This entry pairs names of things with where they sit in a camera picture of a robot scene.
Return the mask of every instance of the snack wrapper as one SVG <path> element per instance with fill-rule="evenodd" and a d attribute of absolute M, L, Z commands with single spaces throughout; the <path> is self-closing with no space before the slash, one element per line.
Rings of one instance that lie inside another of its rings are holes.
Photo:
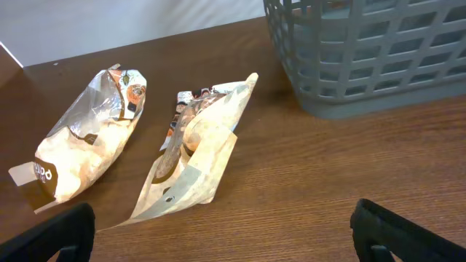
<path fill-rule="evenodd" d="M 156 218 L 213 200 L 237 136 L 233 133 L 258 75 L 245 82 L 179 92 L 176 114 L 130 219 Z"/>
<path fill-rule="evenodd" d="M 35 213 L 99 179 L 121 154 L 145 99 L 146 80 L 137 70 L 111 68 L 94 77 L 39 144 L 34 161 L 9 170 Z"/>

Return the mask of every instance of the gray plastic basket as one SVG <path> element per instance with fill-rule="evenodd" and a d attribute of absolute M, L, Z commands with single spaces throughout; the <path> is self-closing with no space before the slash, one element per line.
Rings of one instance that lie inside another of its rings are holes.
<path fill-rule="evenodd" d="M 304 110 L 339 119 L 466 94 L 466 0 L 264 0 Z"/>

